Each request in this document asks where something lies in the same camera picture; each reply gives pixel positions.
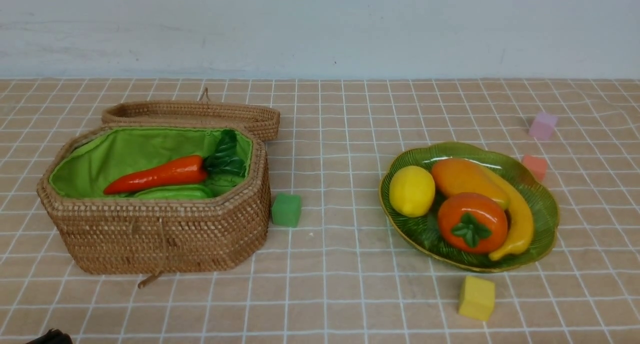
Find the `yellow block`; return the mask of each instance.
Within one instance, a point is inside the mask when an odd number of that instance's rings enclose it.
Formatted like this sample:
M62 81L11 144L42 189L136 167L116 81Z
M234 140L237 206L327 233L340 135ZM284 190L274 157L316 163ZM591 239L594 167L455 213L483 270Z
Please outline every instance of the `yellow block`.
M460 291L457 313L471 319L486 322L496 305L496 284L492 281L467 275Z

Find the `pink block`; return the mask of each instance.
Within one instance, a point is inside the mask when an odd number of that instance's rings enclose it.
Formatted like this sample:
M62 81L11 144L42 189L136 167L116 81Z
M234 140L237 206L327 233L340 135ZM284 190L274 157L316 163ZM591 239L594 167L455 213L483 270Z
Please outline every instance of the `pink block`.
M544 180L548 166L545 158L527 154L522 158L522 164L531 171L531 174L533 174L538 182L542 182L542 180Z
M544 112L538 113L531 124L531 128L528 130L528 134L536 139L548 141L551 139L557 123L557 116Z

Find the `basket lid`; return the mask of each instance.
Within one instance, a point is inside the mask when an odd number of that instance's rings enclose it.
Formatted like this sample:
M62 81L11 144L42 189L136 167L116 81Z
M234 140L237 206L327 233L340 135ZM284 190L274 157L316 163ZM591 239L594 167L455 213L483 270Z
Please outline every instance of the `basket lid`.
M211 126L233 125L244 128L260 141L278 137L281 113L265 105L215 102L204 88L197 101L143 100L122 102L102 112L102 123L107 124L166 124Z

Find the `banana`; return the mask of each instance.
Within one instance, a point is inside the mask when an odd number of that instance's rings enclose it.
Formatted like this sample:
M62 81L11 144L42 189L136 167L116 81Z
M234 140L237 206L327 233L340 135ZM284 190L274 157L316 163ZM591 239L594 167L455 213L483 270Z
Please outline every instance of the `banana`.
M486 175L509 196L507 211L511 217L507 239L502 246L489 253L489 259L496 262L506 255L520 255L527 250L533 240L534 222L531 208L526 200L507 180L486 166L481 166Z

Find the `green fabric lining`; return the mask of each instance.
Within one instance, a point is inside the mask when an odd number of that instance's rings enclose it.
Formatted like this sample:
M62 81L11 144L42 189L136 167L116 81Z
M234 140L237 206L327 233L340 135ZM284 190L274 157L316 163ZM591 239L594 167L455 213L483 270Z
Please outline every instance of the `green fabric lining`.
M132 198L135 193L105 195L103 190L123 175L160 166L187 155L213 154L223 129L177 127L121 127L97 137L64 158L48 179L64 198ZM203 184L214 196L224 194L248 175L253 143L237 134L237 155L246 162L242 177L212 175ZM144 192L137 194L143 199Z

